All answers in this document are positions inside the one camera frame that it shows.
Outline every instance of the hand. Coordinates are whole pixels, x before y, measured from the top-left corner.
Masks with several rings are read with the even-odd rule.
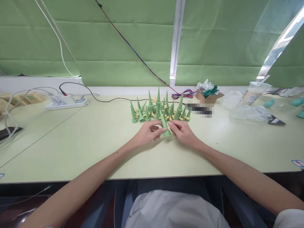
[[[166,128],[159,128],[155,125],[162,126],[160,120],[151,120],[143,124],[137,134],[131,139],[137,146],[143,146],[150,141],[156,141],[164,133]]]
[[[169,122],[169,126],[173,135],[183,144],[195,147],[196,145],[201,143],[201,141],[192,132],[187,122],[180,120],[172,120],[171,122]]]

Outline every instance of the person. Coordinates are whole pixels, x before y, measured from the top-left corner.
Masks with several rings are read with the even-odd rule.
[[[119,150],[97,162],[62,187],[36,209],[21,228],[61,227],[136,148],[156,141],[166,130],[161,121],[143,124]],[[281,185],[244,162],[223,154],[198,139],[187,122],[172,120],[173,135],[213,163],[223,174],[260,205],[277,216],[274,227],[302,227],[304,202]],[[211,203],[199,195],[155,189],[136,197],[127,228],[229,227]]]

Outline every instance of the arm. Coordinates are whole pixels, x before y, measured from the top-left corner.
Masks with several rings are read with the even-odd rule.
[[[285,209],[304,210],[304,202],[277,182],[246,163],[223,154],[200,141],[187,122],[173,120],[169,123],[176,138],[197,150],[248,196],[274,215]]]
[[[145,122],[139,132],[119,150],[99,161],[62,187],[35,210],[21,225],[21,228],[61,227],[99,188],[102,182],[137,147],[155,141],[165,128],[159,120]]]

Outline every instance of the forearm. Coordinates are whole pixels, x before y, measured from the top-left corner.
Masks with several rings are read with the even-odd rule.
[[[52,195],[21,227],[60,227],[134,149],[135,146],[129,141],[110,156],[88,168]]]
[[[304,210],[304,202],[246,163],[200,142],[196,149],[253,200],[277,215],[285,209]]]

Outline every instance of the white shirt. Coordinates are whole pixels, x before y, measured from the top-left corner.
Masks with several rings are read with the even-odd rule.
[[[288,209],[279,213],[274,228],[300,228],[304,211]],[[139,195],[130,211],[125,228],[210,227],[228,228],[220,211],[197,195],[154,190]]]

